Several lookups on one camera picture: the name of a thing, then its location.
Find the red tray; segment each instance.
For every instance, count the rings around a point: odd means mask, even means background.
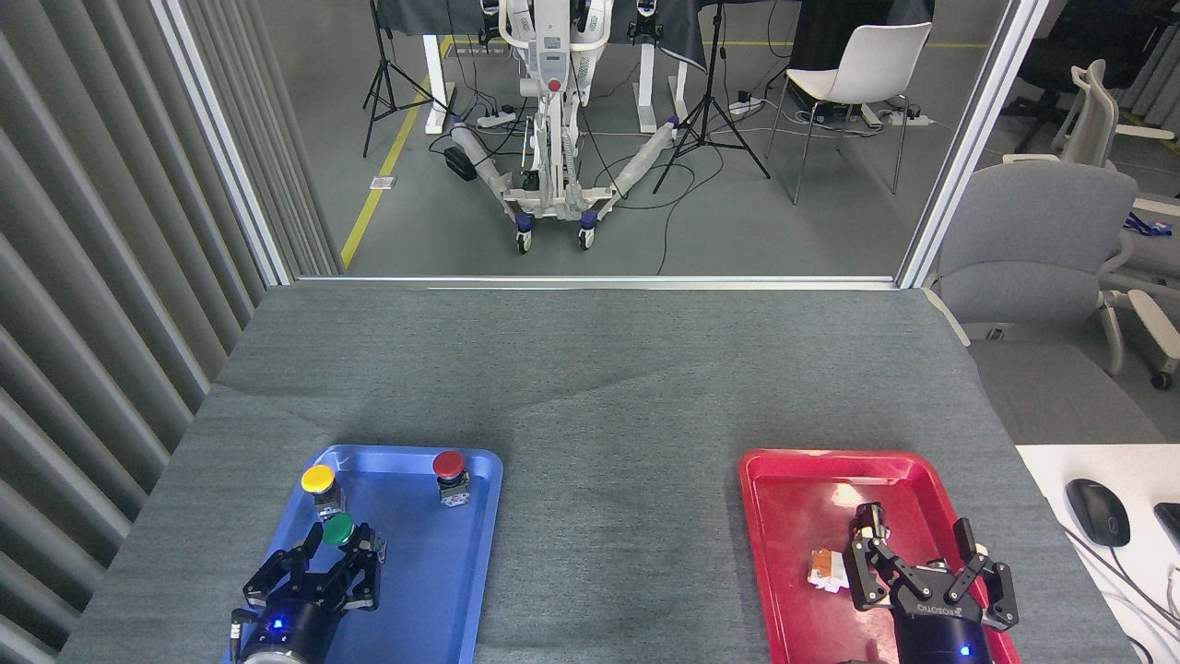
[[[756,449],[738,465],[762,613],[774,664],[898,664],[887,610],[860,612],[847,590],[807,583],[813,550],[844,551],[857,506],[879,501],[890,546],[911,564],[962,566],[958,519],[935,469],[904,452]],[[982,579],[972,586],[983,594]],[[984,630],[996,664],[1020,664],[1011,637]]]

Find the gray table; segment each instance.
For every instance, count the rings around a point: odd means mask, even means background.
[[[307,282],[262,302],[61,662],[216,662],[333,443],[504,461],[479,663],[766,662],[736,475],[759,447],[925,456],[1014,567],[1025,662],[1135,662],[919,291]]]

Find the gray curtain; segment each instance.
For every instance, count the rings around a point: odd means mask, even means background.
[[[308,183],[307,157],[286,84],[253,0],[155,0],[170,22],[184,12],[229,138],[254,183],[262,216],[293,274],[340,274],[322,211]]]
[[[1135,84],[1119,96],[1119,105],[1147,124],[1180,134],[1180,29],[1163,33]]]
[[[339,270],[253,8],[190,6],[245,183],[151,5],[0,2],[0,662],[52,662],[262,297],[235,196]]]

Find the computer mouse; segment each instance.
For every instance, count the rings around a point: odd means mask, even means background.
[[[1130,541],[1127,508],[1114,492],[1094,480],[1079,478],[1066,485],[1066,497],[1086,537],[1094,544],[1126,546]]]

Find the table surface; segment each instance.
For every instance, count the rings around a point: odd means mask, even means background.
[[[1135,662],[920,291],[380,282],[267,294],[60,662],[215,662],[334,443],[504,461],[479,663],[766,662],[752,448],[924,456],[1012,566],[1025,662]]]
[[[1087,478],[1119,497],[1130,521],[1130,544],[1117,550],[1119,560],[1143,592],[1167,606],[1167,579],[1180,565],[1180,551],[1153,508],[1158,502],[1180,502],[1180,486],[1176,485],[1180,446],[1021,446],[1017,449],[1057,521],[1086,540],[1108,563],[1113,560],[1107,548],[1089,541],[1082,532],[1066,498],[1066,485]],[[1175,633],[1175,630],[1162,630],[1153,624],[1158,616],[1146,601],[1101,563],[1095,563],[1080,545],[1074,544],[1074,547],[1123,631],[1150,650],[1158,664],[1180,662],[1180,642],[1161,633]],[[1174,589],[1173,594],[1180,597],[1180,589]]]

